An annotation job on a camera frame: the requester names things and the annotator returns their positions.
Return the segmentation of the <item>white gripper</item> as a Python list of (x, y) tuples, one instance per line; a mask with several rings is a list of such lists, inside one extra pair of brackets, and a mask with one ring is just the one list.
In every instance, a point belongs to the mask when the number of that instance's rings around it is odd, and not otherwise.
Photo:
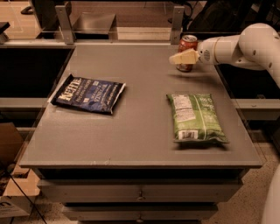
[(198, 43), (197, 51), (187, 49), (178, 52), (169, 58), (171, 64), (195, 64), (198, 60), (204, 64), (217, 65), (218, 61), (215, 55), (215, 48), (218, 38), (208, 38)]

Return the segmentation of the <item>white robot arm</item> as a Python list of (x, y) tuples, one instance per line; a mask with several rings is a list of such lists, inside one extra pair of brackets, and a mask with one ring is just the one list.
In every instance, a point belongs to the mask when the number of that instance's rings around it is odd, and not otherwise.
[[(173, 54), (172, 64), (228, 64), (250, 70), (264, 70), (274, 82), (280, 80), (280, 38), (267, 24), (256, 23), (237, 35), (201, 41), (197, 48)], [(279, 224), (280, 164), (268, 162), (249, 175), (246, 187), (207, 224)]]

